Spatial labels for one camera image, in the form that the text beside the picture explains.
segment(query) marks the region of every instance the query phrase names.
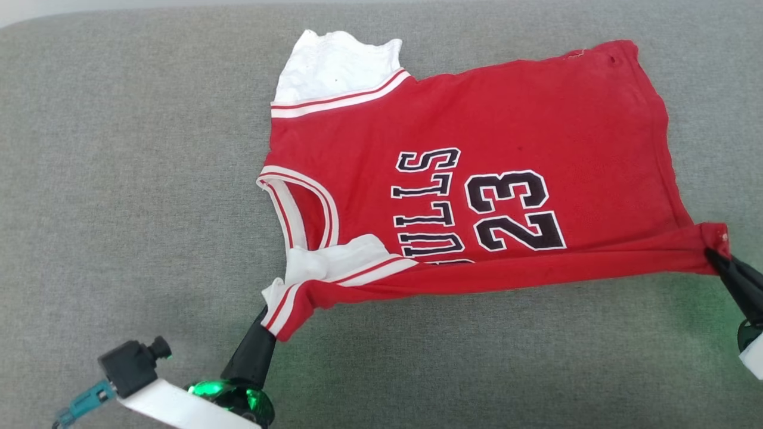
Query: black number 2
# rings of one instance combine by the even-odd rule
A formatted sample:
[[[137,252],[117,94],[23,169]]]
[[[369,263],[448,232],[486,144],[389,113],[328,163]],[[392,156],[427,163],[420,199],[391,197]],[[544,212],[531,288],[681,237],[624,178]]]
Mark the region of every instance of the black number 2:
[[[516,198],[515,192],[519,190],[521,193],[518,196],[525,209],[541,208],[549,199],[546,181],[532,170],[475,175],[469,177],[464,187],[470,209],[481,215],[495,211],[493,200],[485,196],[485,189],[493,189],[497,200]],[[474,225],[475,234],[480,245],[491,252],[508,248],[506,240],[496,235],[499,231],[533,250],[567,247],[554,211],[525,214],[525,221],[528,227],[536,227],[537,232],[509,216],[492,216]]]

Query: white plastic robot part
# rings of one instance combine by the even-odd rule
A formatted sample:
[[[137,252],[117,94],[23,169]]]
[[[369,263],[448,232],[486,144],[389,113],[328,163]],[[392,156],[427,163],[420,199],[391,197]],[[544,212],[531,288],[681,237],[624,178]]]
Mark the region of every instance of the white plastic robot part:
[[[157,379],[129,398],[117,400],[125,407],[178,429],[260,429],[260,426],[192,395],[164,379]]]
[[[742,353],[739,354],[739,359],[747,366],[758,380],[763,381],[763,335],[759,335],[754,341],[747,346]]]

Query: gray fabric surface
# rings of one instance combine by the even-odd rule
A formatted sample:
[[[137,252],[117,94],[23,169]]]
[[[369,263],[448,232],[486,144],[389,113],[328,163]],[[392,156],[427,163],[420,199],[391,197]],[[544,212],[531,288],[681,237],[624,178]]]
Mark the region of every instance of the gray fabric surface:
[[[42,18],[0,31],[0,427],[49,427],[96,357],[162,334],[214,378],[282,274],[255,178],[306,27],[404,41],[416,77],[634,39],[684,202],[763,267],[763,7],[544,0],[248,6]],[[284,427],[763,426],[714,277],[660,274],[319,311],[279,344]],[[110,405],[81,426],[161,427]]]

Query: teal connector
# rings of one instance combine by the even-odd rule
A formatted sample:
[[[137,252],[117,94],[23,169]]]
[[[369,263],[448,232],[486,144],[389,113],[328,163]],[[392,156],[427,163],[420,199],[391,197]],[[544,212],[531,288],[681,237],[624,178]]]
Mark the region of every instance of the teal connector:
[[[116,395],[108,380],[101,380],[98,384],[88,389],[87,392],[77,396],[69,404],[68,408],[58,411],[53,429],[67,429],[71,427],[78,418],[100,407]]]

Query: red jersey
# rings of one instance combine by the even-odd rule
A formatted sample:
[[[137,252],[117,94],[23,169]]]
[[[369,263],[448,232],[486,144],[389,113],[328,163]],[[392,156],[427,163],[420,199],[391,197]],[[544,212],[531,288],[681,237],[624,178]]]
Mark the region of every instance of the red jersey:
[[[703,250],[728,255],[726,226],[695,225],[681,203],[668,116],[637,53],[618,40],[423,80],[398,69],[274,103],[259,183],[287,247],[372,234],[389,255],[274,286],[263,324],[285,340],[336,302],[714,273]],[[343,284],[353,276],[365,280]]]

